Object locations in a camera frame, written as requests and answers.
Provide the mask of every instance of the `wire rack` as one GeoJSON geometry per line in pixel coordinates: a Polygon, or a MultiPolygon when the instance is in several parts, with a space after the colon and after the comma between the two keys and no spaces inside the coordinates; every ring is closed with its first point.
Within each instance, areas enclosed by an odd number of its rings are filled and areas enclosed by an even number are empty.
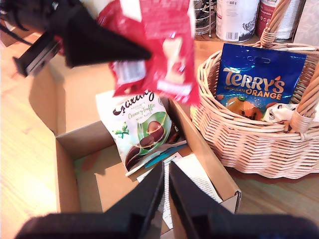
{"type": "Polygon", "coordinates": [[[193,0],[196,16],[196,35],[209,33],[216,27],[216,2],[212,0],[193,0]]]}

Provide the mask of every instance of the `wooden table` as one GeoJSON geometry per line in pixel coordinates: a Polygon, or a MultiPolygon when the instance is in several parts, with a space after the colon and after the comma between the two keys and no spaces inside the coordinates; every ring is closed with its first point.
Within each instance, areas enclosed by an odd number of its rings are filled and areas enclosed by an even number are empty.
{"type": "MultiPolygon", "coordinates": [[[[31,35],[28,41],[35,41],[31,35]]],[[[222,48],[216,38],[196,41],[196,66],[222,48]]],[[[55,139],[32,110],[28,95],[32,78],[16,73],[12,56],[27,46],[1,51],[1,238],[10,239],[32,216],[56,212],[55,139]]],[[[290,213],[319,226],[319,175],[300,180],[270,180],[229,169],[243,191],[239,213],[290,213]]]]}

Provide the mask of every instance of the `terry's chocolate orange bag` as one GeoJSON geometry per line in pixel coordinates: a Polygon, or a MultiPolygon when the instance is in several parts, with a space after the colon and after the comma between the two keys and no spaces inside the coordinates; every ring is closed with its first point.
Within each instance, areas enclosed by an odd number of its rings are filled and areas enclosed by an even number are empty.
{"type": "Polygon", "coordinates": [[[230,111],[260,120],[269,106],[288,104],[306,55],[224,44],[216,98],[230,111]]]}

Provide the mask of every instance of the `red plastic bag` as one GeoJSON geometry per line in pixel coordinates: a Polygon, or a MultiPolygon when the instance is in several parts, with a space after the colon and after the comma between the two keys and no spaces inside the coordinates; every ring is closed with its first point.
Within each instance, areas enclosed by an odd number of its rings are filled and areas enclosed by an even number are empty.
{"type": "Polygon", "coordinates": [[[194,75],[192,0],[114,0],[98,23],[152,53],[150,60],[112,62],[115,96],[151,90],[182,103],[199,103],[194,75]]]}

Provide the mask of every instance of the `cardboard box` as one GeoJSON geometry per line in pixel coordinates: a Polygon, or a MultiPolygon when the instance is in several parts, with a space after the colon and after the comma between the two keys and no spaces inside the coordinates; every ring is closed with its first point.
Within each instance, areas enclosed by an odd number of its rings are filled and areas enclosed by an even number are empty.
{"type": "MultiPolygon", "coordinates": [[[[142,172],[125,176],[114,141],[97,112],[95,96],[113,87],[114,79],[107,65],[68,69],[60,56],[54,57],[33,80],[31,106],[56,136],[56,195],[60,212],[105,211],[138,184],[136,177],[142,172]],[[95,163],[101,153],[104,160],[95,163]],[[74,160],[84,156],[90,170],[84,178],[77,179],[74,160]]],[[[164,104],[189,146],[180,154],[195,153],[222,198],[222,205],[235,212],[241,200],[240,189],[181,106],[168,100],[164,104]]]]}

